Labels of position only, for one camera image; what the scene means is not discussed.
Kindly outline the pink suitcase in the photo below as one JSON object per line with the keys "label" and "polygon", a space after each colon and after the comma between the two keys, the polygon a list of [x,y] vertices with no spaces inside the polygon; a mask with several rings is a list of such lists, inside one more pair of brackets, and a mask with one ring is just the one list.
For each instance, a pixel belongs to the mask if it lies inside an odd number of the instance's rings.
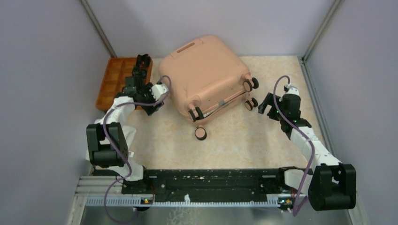
{"label": "pink suitcase", "polygon": [[204,125],[243,103],[257,107],[251,92],[259,82],[249,67],[217,36],[205,35],[170,53],[159,64],[159,74],[171,79],[170,99],[178,112],[196,126],[205,140]]}

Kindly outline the white cloth under left arm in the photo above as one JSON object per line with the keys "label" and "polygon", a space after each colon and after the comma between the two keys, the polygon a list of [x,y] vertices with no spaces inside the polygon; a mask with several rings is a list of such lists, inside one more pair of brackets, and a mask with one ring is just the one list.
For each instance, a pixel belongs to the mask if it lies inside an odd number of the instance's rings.
{"label": "white cloth under left arm", "polygon": [[[94,122],[94,124],[99,124],[100,121],[102,121],[102,119],[96,119],[95,122]],[[130,150],[130,146],[131,146],[132,143],[133,143],[133,139],[134,139],[134,137],[135,137],[135,134],[136,134],[137,130],[136,130],[136,128],[131,127],[131,126],[129,126],[129,125],[122,125],[122,131],[123,131],[123,134],[124,134],[126,143],[127,143],[127,147],[128,147],[128,149],[129,149],[129,151],[132,152],[132,150]],[[85,159],[86,159],[87,161],[90,160],[90,159],[89,159],[89,152],[88,152],[88,150],[86,151]]]}

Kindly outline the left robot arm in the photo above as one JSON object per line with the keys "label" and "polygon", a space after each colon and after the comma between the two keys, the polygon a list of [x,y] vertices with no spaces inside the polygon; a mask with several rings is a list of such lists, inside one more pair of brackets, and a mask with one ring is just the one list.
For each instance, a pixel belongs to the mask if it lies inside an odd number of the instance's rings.
{"label": "left robot arm", "polygon": [[171,79],[167,75],[155,84],[144,84],[138,77],[129,76],[105,116],[86,128],[90,163],[115,172],[116,182],[125,185],[124,193],[148,194],[153,190],[145,167],[134,161],[134,153],[129,149],[137,130],[126,124],[127,118],[138,106],[148,116],[154,114],[163,106],[170,90]]}

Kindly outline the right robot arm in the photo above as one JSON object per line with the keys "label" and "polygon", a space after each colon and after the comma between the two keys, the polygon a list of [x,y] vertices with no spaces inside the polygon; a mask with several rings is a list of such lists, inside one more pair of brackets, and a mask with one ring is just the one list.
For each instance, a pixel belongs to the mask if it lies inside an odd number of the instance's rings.
{"label": "right robot arm", "polygon": [[353,165],[334,157],[314,133],[311,124],[301,118],[301,98],[297,94],[282,97],[268,93],[258,107],[263,114],[280,122],[281,130],[308,160],[305,169],[285,169],[275,180],[281,193],[296,189],[305,194],[316,211],[353,209],[356,206],[357,172]]}

